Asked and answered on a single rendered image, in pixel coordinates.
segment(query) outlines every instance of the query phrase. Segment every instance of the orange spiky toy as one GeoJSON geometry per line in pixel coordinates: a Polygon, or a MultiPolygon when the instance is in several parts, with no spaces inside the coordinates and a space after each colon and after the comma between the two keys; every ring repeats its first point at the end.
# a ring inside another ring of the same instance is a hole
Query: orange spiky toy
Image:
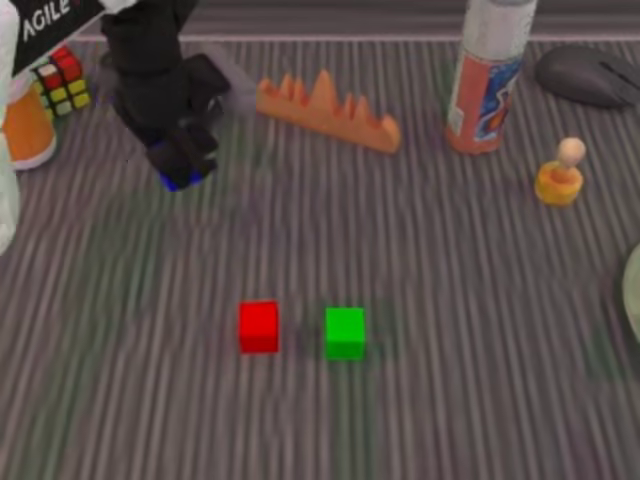
{"type": "Polygon", "coordinates": [[[389,115],[376,118],[365,97],[355,101],[349,93],[340,104],[331,75],[322,70],[311,95],[299,78],[284,76],[280,88],[265,78],[258,86],[256,108],[259,113],[293,123],[341,140],[364,145],[385,153],[400,147],[400,129],[389,115]]]}

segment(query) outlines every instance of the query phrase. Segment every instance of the rubik's cube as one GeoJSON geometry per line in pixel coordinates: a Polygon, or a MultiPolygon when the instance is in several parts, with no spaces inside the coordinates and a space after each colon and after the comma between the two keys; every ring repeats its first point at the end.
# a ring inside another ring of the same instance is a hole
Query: rubik's cube
{"type": "Polygon", "coordinates": [[[51,119],[68,115],[91,103],[82,65],[61,47],[33,69],[35,86],[51,119]]]}

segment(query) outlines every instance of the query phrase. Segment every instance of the green cube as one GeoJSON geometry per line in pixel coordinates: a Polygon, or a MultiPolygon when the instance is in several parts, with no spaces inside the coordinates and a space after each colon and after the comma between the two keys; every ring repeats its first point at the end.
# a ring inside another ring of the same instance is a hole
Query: green cube
{"type": "Polygon", "coordinates": [[[325,352],[329,360],[362,360],[366,344],[364,308],[327,308],[325,352]]]}

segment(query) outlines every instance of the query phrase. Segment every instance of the black computer mouse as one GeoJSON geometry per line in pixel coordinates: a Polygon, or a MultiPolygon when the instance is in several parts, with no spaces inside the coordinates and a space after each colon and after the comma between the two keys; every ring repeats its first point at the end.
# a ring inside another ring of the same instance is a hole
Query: black computer mouse
{"type": "Polygon", "coordinates": [[[565,45],[538,61],[536,81],[559,97],[601,108],[640,103],[640,68],[611,53],[565,45]]]}

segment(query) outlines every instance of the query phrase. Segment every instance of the orange cup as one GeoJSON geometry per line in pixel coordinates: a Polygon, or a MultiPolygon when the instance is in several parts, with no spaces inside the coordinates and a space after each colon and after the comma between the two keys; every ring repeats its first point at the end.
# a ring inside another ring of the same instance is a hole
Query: orange cup
{"type": "Polygon", "coordinates": [[[56,132],[31,72],[21,73],[11,83],[3,130],[15,170],[39,167],[55,152],[56,132]]]}

